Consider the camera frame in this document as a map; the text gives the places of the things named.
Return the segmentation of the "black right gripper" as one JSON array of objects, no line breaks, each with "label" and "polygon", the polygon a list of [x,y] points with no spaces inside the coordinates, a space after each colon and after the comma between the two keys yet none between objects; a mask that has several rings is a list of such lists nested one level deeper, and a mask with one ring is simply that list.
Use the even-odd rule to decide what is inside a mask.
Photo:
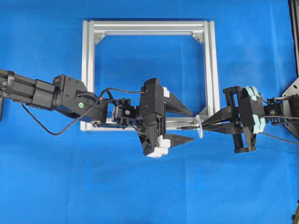
[{"label": "black right gripper", "polygon": [[[227,106],[220,109],[202,125],[205,131],[233,135],[234,152],[256,150],[256,136],[265,128],[263,98],[256,87],[234,86],[223,90]],[[234,126],[211,126],[229,122]]]}]

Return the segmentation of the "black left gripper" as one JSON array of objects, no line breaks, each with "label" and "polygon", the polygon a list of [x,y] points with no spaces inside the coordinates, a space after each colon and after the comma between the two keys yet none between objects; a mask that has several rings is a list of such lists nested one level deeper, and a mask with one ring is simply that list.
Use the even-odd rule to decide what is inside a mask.
[{"label": "black left gripper", "polygon": [[167,134],[166,111],[192,117],[193,113],[171,92],[160,85],[158,78],[145,81],[141,87],[140,104],[137,119],[138,138],[143,148],[143,155],[160,158],[168,154],[170,147],[191,142],[194,138]]}]

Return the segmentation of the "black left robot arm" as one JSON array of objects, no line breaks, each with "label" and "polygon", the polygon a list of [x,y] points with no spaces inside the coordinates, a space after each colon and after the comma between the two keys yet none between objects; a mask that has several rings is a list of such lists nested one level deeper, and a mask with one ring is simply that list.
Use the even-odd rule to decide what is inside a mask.
[{"label": "black left robot arm", "polygon": [[19,103],[24,109],[34,107],[57,111],[74,122],[84,121],[96,127],[135,129],[147,157],[159,158],[170,148],[190,142],[190,137],[167,134],[168,112],[192,116],[157,78],[147,80],[139,90],[140,104],[131,105],[128,98],[114,98],[112,87],[96,95],[83,82],[60,75],[47,83],[27,78],[13,71],[1,70],[0,96]]}]

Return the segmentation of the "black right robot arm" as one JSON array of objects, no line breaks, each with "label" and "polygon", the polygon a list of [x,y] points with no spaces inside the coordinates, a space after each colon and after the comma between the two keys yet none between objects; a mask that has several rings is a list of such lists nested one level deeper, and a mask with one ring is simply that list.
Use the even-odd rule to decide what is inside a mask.
[{"label": "black right robot arm", "polygon": [[202,123],[206,131],[231,134],[234,152],[252,152],[256,137],[264,133],[266,124],[285,125],[299,135],[299,95],[284,95],[263,100],[256,87],[234,86],[223,90],[227,106]]}]

